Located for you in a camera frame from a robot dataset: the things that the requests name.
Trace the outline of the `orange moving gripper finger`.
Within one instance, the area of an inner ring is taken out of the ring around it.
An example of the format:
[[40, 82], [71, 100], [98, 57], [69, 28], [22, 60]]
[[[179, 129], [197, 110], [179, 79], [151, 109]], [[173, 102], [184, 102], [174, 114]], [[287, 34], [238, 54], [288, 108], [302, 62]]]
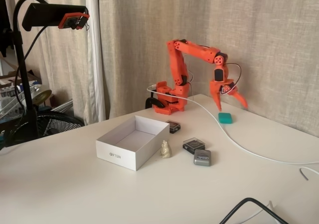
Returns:
[[248, 108], [248, 103], [246, 99], [238, 92], [237, 87], [230, 91], [228, 95], [233, 96], [236, 100], [238, 100], [245, 109]]

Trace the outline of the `orange fixed gripper finger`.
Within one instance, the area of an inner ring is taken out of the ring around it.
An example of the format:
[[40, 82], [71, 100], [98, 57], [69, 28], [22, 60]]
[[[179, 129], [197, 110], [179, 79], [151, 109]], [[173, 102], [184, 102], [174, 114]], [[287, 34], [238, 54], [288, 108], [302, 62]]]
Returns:
[[213, 98], [218, 110], [222, 111], [220, 92], [218, 90], [213, 90], [210, 93], [211, 93], [211, 96], [212, 96], [212, 98]]

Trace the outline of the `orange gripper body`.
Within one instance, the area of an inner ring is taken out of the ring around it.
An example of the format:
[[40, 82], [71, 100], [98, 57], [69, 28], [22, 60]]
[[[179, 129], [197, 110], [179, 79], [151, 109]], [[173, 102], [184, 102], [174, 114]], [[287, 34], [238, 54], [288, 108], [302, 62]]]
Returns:
[[214, 95], [231, 95], [236, 92], [236, 84], [233, 79], [227, 79], [225, 82], [217, 82], [212, 80], [209, 84], [210, 94]]

